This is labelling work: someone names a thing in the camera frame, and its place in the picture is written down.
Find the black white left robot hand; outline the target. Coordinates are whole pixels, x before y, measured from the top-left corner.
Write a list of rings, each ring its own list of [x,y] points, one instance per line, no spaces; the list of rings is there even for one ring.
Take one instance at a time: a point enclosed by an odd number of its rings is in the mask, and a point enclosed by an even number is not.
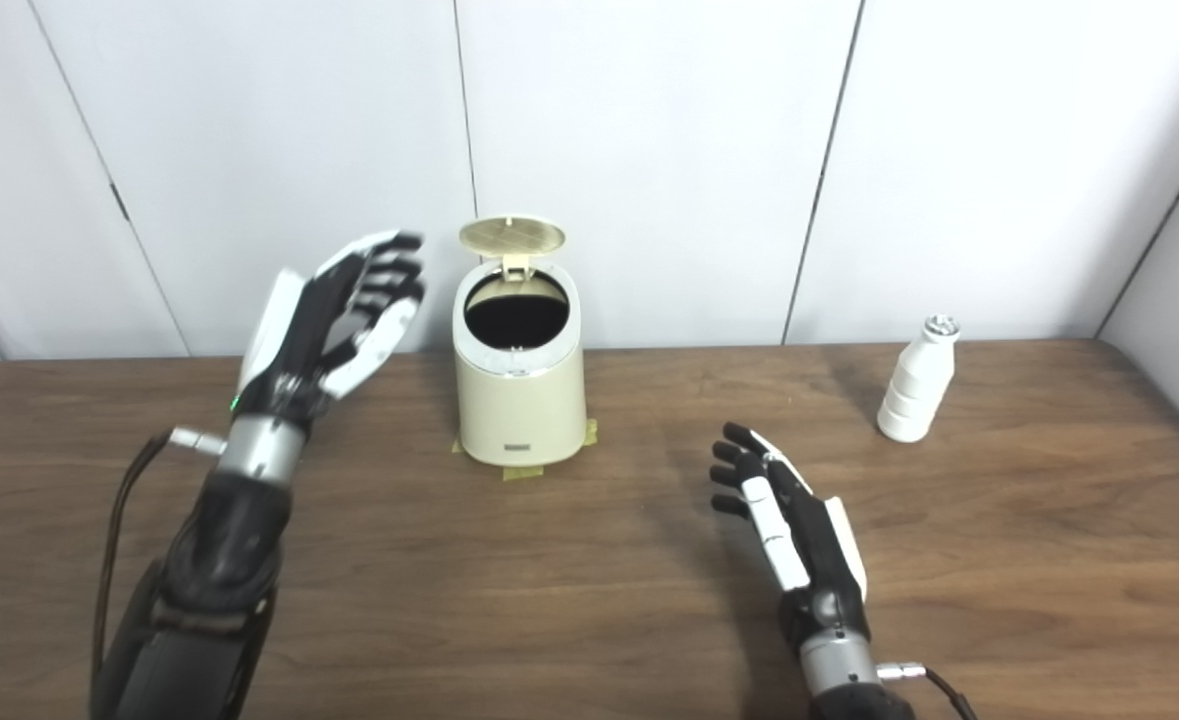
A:
[[[386,231],[347,243],[312,275],[282,270],[243,355],[232,418],[309,430],[377,374],[424,300],[423,245],[419,233]]]

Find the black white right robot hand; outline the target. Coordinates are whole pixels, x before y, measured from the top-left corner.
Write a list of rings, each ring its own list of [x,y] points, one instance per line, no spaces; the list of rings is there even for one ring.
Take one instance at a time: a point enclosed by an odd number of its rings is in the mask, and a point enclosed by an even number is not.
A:
[[[867,574],[844,503],[821,498],[793,462],[760,432],[727,421],[709,478],[729,488],[711,507],[745,518],[780,588],[778,625],[799,653],[826,633],[871,641]]]

